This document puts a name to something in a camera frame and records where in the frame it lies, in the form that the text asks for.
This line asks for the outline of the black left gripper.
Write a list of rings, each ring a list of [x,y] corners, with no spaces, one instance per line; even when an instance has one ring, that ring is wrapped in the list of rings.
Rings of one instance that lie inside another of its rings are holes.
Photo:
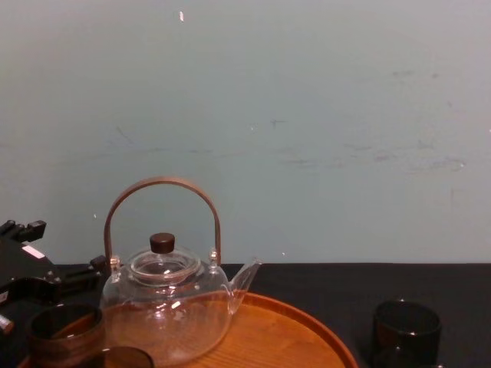
[[[60,295],[96,291],[105,280],[103,255],[87,264],[58,264],[56,268],[43,253],[22,243],[41,239],[45,229],[42,220],[27,225],[14,220],[1,224],[2,306],[22,300],[54,303]]]

